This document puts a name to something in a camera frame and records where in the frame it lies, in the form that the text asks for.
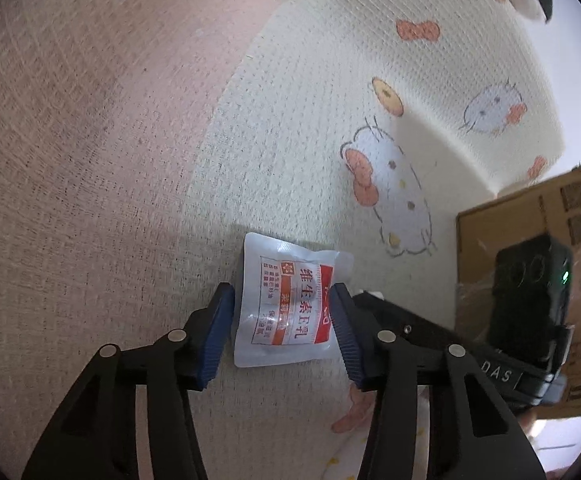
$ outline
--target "black mount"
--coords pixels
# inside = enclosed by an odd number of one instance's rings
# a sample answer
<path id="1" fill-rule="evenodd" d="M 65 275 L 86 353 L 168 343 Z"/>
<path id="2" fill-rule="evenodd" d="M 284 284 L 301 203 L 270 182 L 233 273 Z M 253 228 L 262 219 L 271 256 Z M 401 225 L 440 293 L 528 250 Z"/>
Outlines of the black mount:
<path id="1" fill-rule="evenodd" d="M 188 390 L 215 376 L 232 321 L 235 292 L 220 283 L 184 329 L 152 345 L 102 346 L 53 414 L 22 480 L 139 480 L 135 391 L 147 386 L 148 437 L 155 480 L 206 480 Z"/>
<path id="2" fill-rule="evenodd" d="M 349 377 L 362 390 L 378 391 L 358 480 L 411 478 L 417 387 L 423 384 L 430 386 L 431 402 L 427 480 L 545 480 L 515 416 L 463 346 L 415 346 L 359 308 L 358 298 L 342 283 L 331 289 Z"/>

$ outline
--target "black camera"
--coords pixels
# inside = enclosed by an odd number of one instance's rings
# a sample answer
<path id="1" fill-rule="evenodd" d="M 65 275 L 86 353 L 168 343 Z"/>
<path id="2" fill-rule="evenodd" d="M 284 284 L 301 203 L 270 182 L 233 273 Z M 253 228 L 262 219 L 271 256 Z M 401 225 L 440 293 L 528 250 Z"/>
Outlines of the black camera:
<path id="1" fill-rule="evenodd" d="M 573 253 L 548 234 L 497 253 L 487 343 L 551 372 L 567 357 Z"/>

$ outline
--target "metal screw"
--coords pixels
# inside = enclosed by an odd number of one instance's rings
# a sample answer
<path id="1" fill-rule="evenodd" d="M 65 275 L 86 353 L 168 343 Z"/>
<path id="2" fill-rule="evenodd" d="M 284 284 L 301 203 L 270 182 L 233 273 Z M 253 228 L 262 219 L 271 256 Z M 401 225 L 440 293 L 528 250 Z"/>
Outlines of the metal screw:
<path id="1" fill-rule="evenodd" d="M 117 354 L 117 346 L 115 345 L 104 345 L 99 349 L 101 357 L 112 357 L 115 354 Z"/>
<path id="2" fill-rule="evenodd" d="M 384 343 L 392 343 L 395 339 L 397 339 L 397 336 L 390 330 L 380 330 L 377 333 L 377 339 Z"/>
<path id="3" fill-rule="evenodd" d="M 186 332 L 184 332 L 184 330 L 181 328 L 176 328 L 168 333 L 168 340 L 172 341 L 173 343 L 179 343 L 184 339 L 186 339 Z"/>
<path id="4" fill-rule="evenodd" d="M 464 357 L 466 350 L 462 345 L 451 345 L 449 346 L 449 354 L 455 357 Z"/>

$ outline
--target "orange stripe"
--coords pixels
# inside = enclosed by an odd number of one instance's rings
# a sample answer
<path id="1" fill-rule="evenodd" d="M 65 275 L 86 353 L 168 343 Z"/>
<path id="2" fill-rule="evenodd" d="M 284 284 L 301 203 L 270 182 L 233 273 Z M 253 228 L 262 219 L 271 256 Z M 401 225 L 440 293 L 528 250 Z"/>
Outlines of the orange stripe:
<path id="1" fill-rule="evenodd" d="M 272 338 L 273 345 L 280 345 L 284 341 L 288 326 L 288 310 L 291 307 L 291 277 L 282 276 L 280 284 L 280 317 L 277 320 L 277 330 Z"/>

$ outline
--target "white packet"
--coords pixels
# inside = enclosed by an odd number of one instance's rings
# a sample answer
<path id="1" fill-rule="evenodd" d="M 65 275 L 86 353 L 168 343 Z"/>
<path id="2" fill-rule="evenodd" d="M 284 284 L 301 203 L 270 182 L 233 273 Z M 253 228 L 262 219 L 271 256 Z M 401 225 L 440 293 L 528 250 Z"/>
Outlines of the white packet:
<path id="1" fill-rule="evenodd" d="M 336 357 L 339 347 L 328 311 L 328 289 L 352 273 L 352 254 L 313 252 L 248 233 L 235 366 Z"/>

